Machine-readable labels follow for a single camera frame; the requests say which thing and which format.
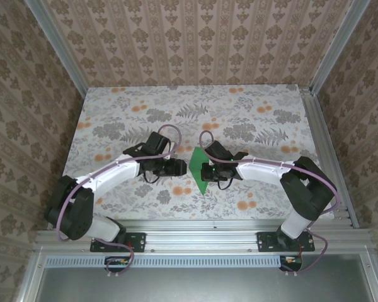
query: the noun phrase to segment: green object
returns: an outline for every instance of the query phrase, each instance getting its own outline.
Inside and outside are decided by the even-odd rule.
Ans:
[[[209,162],[209,158],[204,154],[203,150],[200,147],[196,147],[193,151],[192,157],[189,163],[189,170],[193,175],[193,178],[196,181],[196,184],[202,193],[206,192],[208,181],[203,181],[201,176],[202,164],[204,162]]]

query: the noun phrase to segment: purple cable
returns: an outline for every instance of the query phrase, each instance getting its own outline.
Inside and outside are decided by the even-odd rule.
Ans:
[[[127,249],[129,252],[130,252],[130,261],[129,263],[127,264],[127,266],[122,270],[120,271],[119,273],[123,274],[125,273],[133,264],[133,260],[134,260],[134,252],[132,250],[131,247],[128,247],[127,245],[124,245],[124,244],[121,244],[121,243],[113,243],[113,242],[107,242],[105,240],[102,240],[102,239],[95,239],[96,241],[98,242],[101,242],[102,244],[106,244],[106,245],[110,245],[112,247],[123,247],[124,249]],[[112,273],[110,270],[109,270],[109,265],[115,261],[119,259],[119,257],[114,257],[112,258],[112,260],[109,260],[107,263],[106,263],[106,271],[109,272],[109,273]]]
[[[204,154],[209,159],[212,159],[212,160],[214,160],[216,162],[221,162],[223,164],[242,163],[242,162],[258,162],[258,163],[261,163],[261,164],[275,165],[277,167],[286,167],[286,168],[289,168],[289,169],[293,169],[293,170],[299,171],[301,173],[304,173],[304,174],[307,174],[309,176],[312,176],[313,178],[315,178],[318,181],[322,182],[325,186],[327,186],[332,191],[333,195],[335,195],[336,203],[332,207],[330,207],[329,209],[323,211],[321,213],[321,215],[323,215],[323,214],[325,214],[325,213],[327,213],[329,211],[333,211],[333,210],[335,210],[335,209],[337,209],[339,207],[339,205],[340,205],[340,196],[338,194],[338,191],[326,179],[323,179],[321,176],[319,176],[319,175],[317,175],[315,173],[312,173],[312,172],[310,172],[308,170],[305,170],[305,169],[302,169],[302,168],[299,168],[299,167],[295,167],[293,165],[284,164],[283,162],[277,162],[277,161],[274,161],[274,160],[265,160],[265,159],[221,160],[221,159],[216,159],[215,157],[209,155],[206,152],[205,147],[203,146],[202,137],[203,137],[204,133],[208,133],[211,136],[212,142],[214,141],[214,136],[213,136],[213,133],[211,133],[211,131],[208,131],[208,130],[204,130],[200,134],[200,136],[199,136],[199,145],[200,145],[200,148],[202,148]],[[307,232],[310,233],[312,236],[315,236],[316,238],[319,238],[319,239],[323,240],[325,242],[325,247],[322,250],[322,252],[320,253],[320,255],[318,256],[318,258],[309,267],[307,267],[306,269],[303,269],[303,270],[301,270],[301,271],[299,271],[297,273],[306,272],[309,269],[311,269],[322,258],[322,256],[325,254],[326,250],[328,249],[328,241],[325,238],[314,234],[310,229],[308,229],[309,227],[311,227],[311,225],[313,223],[314,222],[312,221],[308,225]],[[292,271],[292,269],[290,269],[289,267],[284,266],[284,265],[282,265],[282,266],[284,268],[288,269],[289,271]]]
[[[323,238],[322,236],[316,235],[315,233],[313,233],[309,229],[307,229],[307,232],[310,233],[312,236],[314,236],[314,237],[316,237],[318,239],[321,239],[325,243],[325,246],[322,249],[322,252],[320,253],[320,255],[315,259],[315,261],[310,266],[308,266],[307,268],[302,269],[302,270],[300,270],[298,272],[294,272],[291,268],[289,268],[288,266],[285,266],[284,264],[282,264],[282,267],[284,267],[286,270],[288,270],[290,272],[293,272],[294,274],[300,274],[300,273],[309,271],[319,260],[321,260],[321,258],[325,254],[326,250],[328,249],[328,241],[325,238]]]
[[[200,145],[200,148],[203,149],[204,154],[209,159],[212,159],[212,160],[214,160],[216,162],[222,162],[223,164],[242,163],[242,162],[258,162],[260,164],[275,165],[277,167],[285,167],[285,168],[289,168],[289,169],[293,169],[293,170],[299,171],[301,173],[307,174],[307,175],[312,176],[313,178],[319,180],[320,182],[322,182],[325,186],[327,186],[332,191],[333,195],[335,195],[335,199],[336,199],[335,204],[332,207],[330,207],[329,209],[323,211],[321,215],[323,215],[323,214],[325,214],[327,212],[333,211],[333,210],[335,210],[335,209],[337,209],[339,207],[339,205],[340,205],[340,196],[338,194],[338,191],[330,184],[330,182],[328,182],[326,179],[322,178],[321,176],[319,176],[319,175],[317,175],[315,173],[312,173],[312,172],[310,172],[308,170],[305,170],[303,168],[295,167],[293,165],[284,164],[283,162],[277,162],[275,160],[266,160],[266,159],[221,160],[221,159],[216,159],[215,157],[209,155],[205,151],[205,147],[203,146],[203,142],[202,142],[202,137],[203,137],[204,133],[210,134],[210,136],[212,138],[212,142],[214,141],[214,136],[213,136],[213,133],[211,133],[208,130],[204,130],[200,134],[200,136],[199,136],[199,145]]]
[[[74,196],[74,194],[78,191],[78,189],[80,187],[82,187],[83,185],[85,185],[87,182],[89,182],[90,180],[94,179],[95,177],[98,177],[99,175],[101,175],[102,173],[106,172],[107,170],[109,169],[112,169],[113,167],[117,166],[117,165],[122,165],[126,162],[130,162],[130,161],[133,161],[133,160],[146,160],[146,159],[160,159],[160,158],[163,158],[165,156],[169,156],[173,153],[175,153],[176,149],[178,149],[178,147],[181,145],[181,142],[182,142],[182,134],[179,130],[179,128],[177,126],[174,126],[174,125],[171,125],[171,124],[165,124],[163,126],[160,127],[160,129],[158,129],[158,133],[163,129],[163,128],[166,128],[166,127],[172,127],[174,128],[177,132],[178,132],[178,136],[179,136],[179,140],[178,140],[178,143],[176,144],[176,146],[171,150],[169,151],[168,153],[165,153],[165,154],[160,154],[160,155],[153,155],[153,156],[142,156],[142,157],[132,157],[132,158],[129,158],[129,159],[123,159],[121,160],[120,162],[114,162],[112,165],[109,165],[107,167],[104,167],[102,168],[101,170],[99,170],[98,172],[94,173],[93,175],[91,175],[90,177],[87,177],[85,180],[83,180],[82,182],[80,182],[77,186],[75,186],[73,188],[73,190],[70,192],[69,195],[67,195],[66,199],[64,200],[64,203],[63,203],[63,206],[62,206],[62,209],[60,210],[60,213],[59,213],[59,217],[57,219],[57,222],[56,222],[56,235],[57,235],[57,239],[59,241],[62,241],[62,242],[66,242],[66,241],[69,241],[70,238],[66,238],[66,239],[63,239],[60,235],[60,226],[62,224],[62,219],[63,219],[63,216],[64,216],[64,212],[66,211],[66,208],[67,208],[67,205],[69,204],[70,200],[72,199],[72,197]]]

